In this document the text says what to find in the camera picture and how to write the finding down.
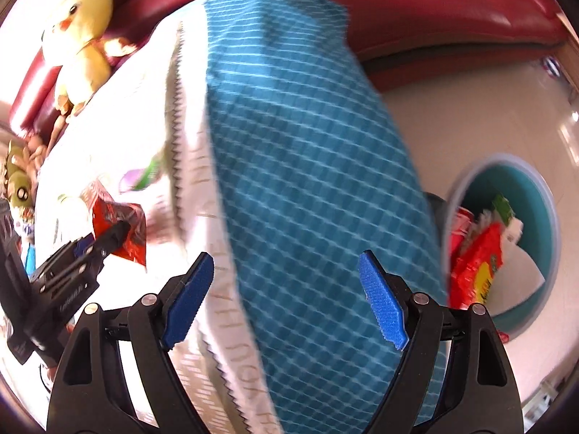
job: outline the tile floor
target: tile floor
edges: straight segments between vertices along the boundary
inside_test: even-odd
[[[551,188],[561,221],[559,274],[541,315],[506,346],[522,400],[578,356],[579,123],[572,113],[579,105],[570,105],[568,94],[538,64],[527,63],[383,95],[426,191],[446,197],[463,168],[495,152],[523,158]]]

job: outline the toy eye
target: toy eye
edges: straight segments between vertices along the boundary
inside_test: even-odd
[[[21,201],[25,201],[28,199],[28,191],[23,187],[19,187],[18,192],[16,192],[16,194],[18,196],[18,199],[20,199]]]

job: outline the yellow duck plush toy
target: yellow duck plush toy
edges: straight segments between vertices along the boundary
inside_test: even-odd
[[[54,89],[54,107],[60,111],[48,152],[69,116],[76,116],[111,76],[107,56],[131,54],[137,47],[125,38],[102,38],[111,22],[112,0],[64,0],[48,18],[42,33],[47,63],[62,66]]]

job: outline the red sofa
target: red sofa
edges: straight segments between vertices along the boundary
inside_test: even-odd
[[[146,42],[192,0],[114,0],[109,35]],[[550,54],[567,37],[554,0],[334,0],[350,15],[347,41],[378,90],[421,78]],[[15,133],[50,134],[59,68],[39,52],[10,111]]]

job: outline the teal trash can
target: teal trash can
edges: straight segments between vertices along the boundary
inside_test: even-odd
[[[498,330],[513,340],[539,315],[555,284],[561,255],[561,233],[553,195],[542,176],[527,162],[510,154],[495,154],[467,168],[448,195],[447,215],[442,230],[442,276],[450,276],[449,247],[452,221],[458,207],[475,217],[491,209],[493,198],[503,194],[516,217],[523,221],[519,246],[533,259],[545,283],[531,298],[493,318]]]

